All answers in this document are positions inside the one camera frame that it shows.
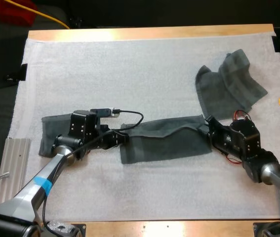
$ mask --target gray cloth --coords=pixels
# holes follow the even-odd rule
[[[60,134],[68,134],[71,123],[71,114],[47,116],[42,118],[42,139],[39,155],[53,157],[52,145],[55,137]]]
[[[251,106],[267,94],[249,74],[249,60],[242,49],[227,54],[213,73],[202,66],[196,76],[196,89],[205,117],[231,118],[235,110],[251,110]]]
[[[129,142],[120,146],[121,162],[132,164],[191,157],[211,152],[204,131],[203,116],[167,118],[144,122],[125,132]]]

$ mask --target gray towel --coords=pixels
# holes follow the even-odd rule
[[[130,139],[120,146],[121,162],[131,164],[210,153],[204,124],[202,115],[144,122],[125,131]]]
[[[267,94],[249,74],[249,60],[242,49],[227,54],[219,72],[202,66],[196,76],[196,89],[205,117],[231,118],[235,110],[251,106]]]
[[[56,136],[68,134],[71,123],[71,114],[47,116],[42,118],[42,139],[39,155],[53,157],[52,145]]]

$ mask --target red wire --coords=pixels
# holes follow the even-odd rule
[[[225,158],[228,160],[228,162],[230,162],[232,164],[242,164],[242,161],[237,161],[236,159],[228,158],[228,155],[226,155]]]

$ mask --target red object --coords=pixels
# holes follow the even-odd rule
[[[33,10],[37,10],[37,6],[31,0],[12,0],[15,3],[26,6]],[[18,25],[18,26],[32,26],[35,21],[36,14],[28,10],[22,9],[5,0],[0,0],[0,21]]]

